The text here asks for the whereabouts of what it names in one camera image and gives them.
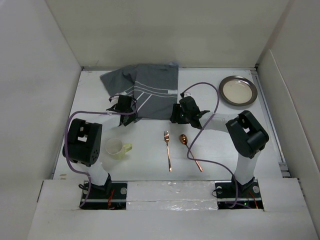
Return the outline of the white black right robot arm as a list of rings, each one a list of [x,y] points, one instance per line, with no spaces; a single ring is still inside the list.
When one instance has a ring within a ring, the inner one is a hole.
[[[244,110],[238,114],[222,114],[200,110],[191,96],[175,103],[169,119],[173,124],[190,124],[193,128],[229,134],[238,152],[231,191],[237,197],[249,192],[258,157],[269,141],[269,135],[255,116]]]

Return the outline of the grey striped cloth placemat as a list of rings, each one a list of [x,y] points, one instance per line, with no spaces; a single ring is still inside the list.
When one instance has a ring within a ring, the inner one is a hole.
[[[174,64],[128,65],[100,76],[110,96],[136,99],[139,118],[169,120],[178,101],[179,67]]]

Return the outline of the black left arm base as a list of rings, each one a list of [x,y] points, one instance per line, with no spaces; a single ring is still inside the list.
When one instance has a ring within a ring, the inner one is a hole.
[[[90,192],[87,192],[88,182],[85,181],[85,189],[82,189],[80,199],[80,209],[82,210],[126,210],[127,208],[127,182],[113,181],[107,190],[99,190],[92,187]]]

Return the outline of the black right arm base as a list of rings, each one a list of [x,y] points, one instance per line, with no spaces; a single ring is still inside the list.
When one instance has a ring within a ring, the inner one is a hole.
[[[260,186],[254,180],[247,188],[238,187],[236,192],[235,185],[229,181],[215,181],[215,189],[211,195],[217,199],[219,210],[240,210],[240,209],[259,209],[263,210],[263,200]]]

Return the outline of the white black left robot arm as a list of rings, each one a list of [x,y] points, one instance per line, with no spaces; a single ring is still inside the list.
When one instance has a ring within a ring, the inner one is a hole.
[[[68,118],[62,154],[69,168],[88,177],[82,190],[94,189],[100,198],[111,194],[111,176],[98,160],[103,130],[126,126],[137,117],[137,100],[132,96],[117,94],[117,103],[103,111],[76,111]]]

